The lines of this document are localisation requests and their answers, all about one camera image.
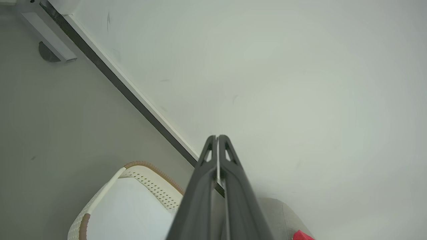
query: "metal bracket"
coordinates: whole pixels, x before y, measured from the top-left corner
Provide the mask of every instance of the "metal bracket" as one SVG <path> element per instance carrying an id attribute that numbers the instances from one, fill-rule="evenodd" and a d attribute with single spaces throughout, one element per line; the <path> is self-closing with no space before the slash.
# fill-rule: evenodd
<path id="1" fill-rule="evenodd" d="M 75 61 L 77 56 L 43 21 L 40 0 L 18 0 L 15 6 L 17 15 L 40 38 L 43 44 L 61 61 Z"/>

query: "gray cushion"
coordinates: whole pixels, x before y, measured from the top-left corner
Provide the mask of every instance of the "gray cushion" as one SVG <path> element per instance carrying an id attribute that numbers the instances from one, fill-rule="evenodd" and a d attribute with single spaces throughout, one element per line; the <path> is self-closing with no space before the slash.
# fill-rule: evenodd
<path id="1" fill-rule="evenodd" d="M 258 202 L 274 239 L 292 240 L 298 230 L 313 236 L 288 205 L 272 198 L 259 199 Z"/>

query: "scuff mark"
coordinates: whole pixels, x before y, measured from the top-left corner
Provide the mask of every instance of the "scuff mark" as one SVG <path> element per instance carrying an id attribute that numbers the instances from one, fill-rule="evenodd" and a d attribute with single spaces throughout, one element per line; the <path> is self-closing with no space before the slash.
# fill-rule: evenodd
<path id="1" fill-rule="evenodd" d="M 107 33 L 110 33 L 110 11 L 108 11 L 108 15 L 107 15 Z"/>
<path id="2" fill-rule="evenodd" d="M 236 101 L 236 99 L 237 99 L 237 97 L 238 97 L 239 95 L 235 95 L 234 97 L 233 97 L 233 105 L 234 105 L 234 101 Z"/>
<path id="3" fill-rule="evenodd" d="M 164 106 L 160 106 L 161 109 L 163 109 L 163 111 L 167 112 L 167 109 Z"/>

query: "white trim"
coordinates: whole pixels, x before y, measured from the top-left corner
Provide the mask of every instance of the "white trim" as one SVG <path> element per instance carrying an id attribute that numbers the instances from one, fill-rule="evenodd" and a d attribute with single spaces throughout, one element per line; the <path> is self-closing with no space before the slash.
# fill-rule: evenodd
<path id="1" fill-rule="evenodd" d="M 119 67 L 108 57 L 107 54 L 97 46 L 93 38 L 79 24 L 78 20 L 73 15 L 64 16 L 65 20 L 74 28 L 81 38 L 89 45 L 89 47 L 101 58 L 111 71 L 120 79 L 120 81 L 135 95 L 136 98 L 154 115 L 154 117 L 163 125 L 166 130 L 192 155 L 196 161 L 199 155 L 196 151 L 182 138 L 175 128 L 161 115 L 154 105 L 136 88 L 132 81 L 122 72 Z"/>

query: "brown basket trim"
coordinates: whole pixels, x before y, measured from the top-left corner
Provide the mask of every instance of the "brown basket trim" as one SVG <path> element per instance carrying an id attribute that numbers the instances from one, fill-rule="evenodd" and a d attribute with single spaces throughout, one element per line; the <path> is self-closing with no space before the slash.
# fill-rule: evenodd
<path id="1" fill-rule="evenodd" d="M 181 188 L 172 178 L 170 178 L 168 175 L 166 175 L 164 172 L 160 171 L 156 166 L 153 164 L 146 162 L 146 161 L 134 161 L 131 163 L 128 163 L 125 165 L 125 168 L 128 169 L 133 166 L 144 166 L 149 169 L 151 169 L 153 172 L 157 173 L 160 177 L 162 177 L 164 180 L 169 182 L 180 194 L 184 195 L 185 191 L 183 188 Z"/>
<path id="2" fill-rule="evenodd" d="M 88 231 L 88 223 L 89 218 L 91 217 L 90 214 L 84 214 L 82 221 L 80 223 L 80 229 L 79 229 L 79 240 L 87 240 L 87 231 Z"/>

